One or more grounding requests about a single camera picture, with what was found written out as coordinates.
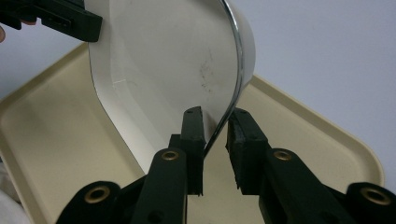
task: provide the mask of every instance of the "white background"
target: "white background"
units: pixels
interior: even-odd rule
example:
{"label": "white background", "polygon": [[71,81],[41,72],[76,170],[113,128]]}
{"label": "white background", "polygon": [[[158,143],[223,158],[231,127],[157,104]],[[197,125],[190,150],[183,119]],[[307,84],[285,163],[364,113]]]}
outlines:
{"label": "white background", "polygon": [[[396,2],[233,1],[253,29],[255,73],[371,147],[396,192]],[[80,43],[3,27],[0,99]]]}

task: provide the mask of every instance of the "plastic tray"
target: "plastic tray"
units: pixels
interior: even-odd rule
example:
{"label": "plastic tray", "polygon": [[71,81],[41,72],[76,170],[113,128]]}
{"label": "plastic tray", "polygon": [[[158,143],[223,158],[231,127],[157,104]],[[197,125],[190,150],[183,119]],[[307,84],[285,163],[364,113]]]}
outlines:
{"label": "plastic tray", "polygon": [[[341,191],[357,181],[383,185],[370,148],[264,80],[252,79],[238,107],[273,147],[297,152],[324,184]],[[56,222],[91,182],[124,187],[144,174],[97,99],[86,44],[1,102],[0,122],[1,156],[34,223]],[[236,189],[225,131],[205,160],[205,196],[189,198],[188,221],[263,223],[258,197]]]}

